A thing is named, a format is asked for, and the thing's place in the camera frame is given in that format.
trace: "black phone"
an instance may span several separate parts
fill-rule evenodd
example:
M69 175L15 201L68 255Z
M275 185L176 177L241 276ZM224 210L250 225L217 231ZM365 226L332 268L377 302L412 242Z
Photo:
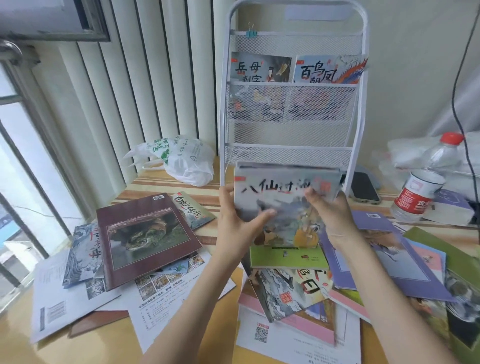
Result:
M342 182L345 180L345 174L342 176ZM353 174L351 196L355 201L378 205L382 199L375 190L370 181L370 177L364 172L355 172Z

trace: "plastic bottle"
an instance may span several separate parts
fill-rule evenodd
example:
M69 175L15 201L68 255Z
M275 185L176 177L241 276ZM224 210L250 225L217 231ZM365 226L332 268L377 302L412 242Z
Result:
M445 173L460 162L457 147L462 141L462 134L444 133L437 145L423 153L421 168L410 173L390 208L394 218L409 223L421 219L434 194L444 185Z

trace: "person's left hand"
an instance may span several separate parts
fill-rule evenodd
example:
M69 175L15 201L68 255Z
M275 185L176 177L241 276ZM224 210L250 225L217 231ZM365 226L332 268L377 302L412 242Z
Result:
M230 192L233 185L220 187L220 216L218 217L218 236L214 255L232 265L237 265L247 252L253 240L262 232L264 225L276 215L268 209L261 212L252 221L245 222L239 218Z

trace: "book rack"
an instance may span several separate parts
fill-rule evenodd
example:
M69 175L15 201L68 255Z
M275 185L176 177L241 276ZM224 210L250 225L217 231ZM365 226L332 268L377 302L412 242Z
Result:
M230 54L232 51L271 54L292 58L307 54L368 54L368 17L365 9L353 0L351 4L363 20L362 30L354 33L263 32L247 37L247 32L230 29L237 9L245 4L339 4L332 0L237 0L227 15L227 31L223 52L222 90L218 118L218 149L220 184L225 185L228 165L237 161L336 167L345 170L344 190L350 189L357 163L365 124L367 74L363 72L358 84L259 83L231 81ZM277 93L282 112L262 117L261 102L255 102L255 90L263 95ZM258 116L238 118L231 112L230 94L241 92L250 110L258 108ZM308 97L308 107L297 106L300 97Z

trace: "forearm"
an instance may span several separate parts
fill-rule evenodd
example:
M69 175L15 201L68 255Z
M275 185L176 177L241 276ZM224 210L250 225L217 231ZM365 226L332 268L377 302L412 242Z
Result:
M353 279L390 364L458 364L410 305L360 235L344 248Z
M218 297L235 265L213 256L187 299L142 358L142 364L194 363Z

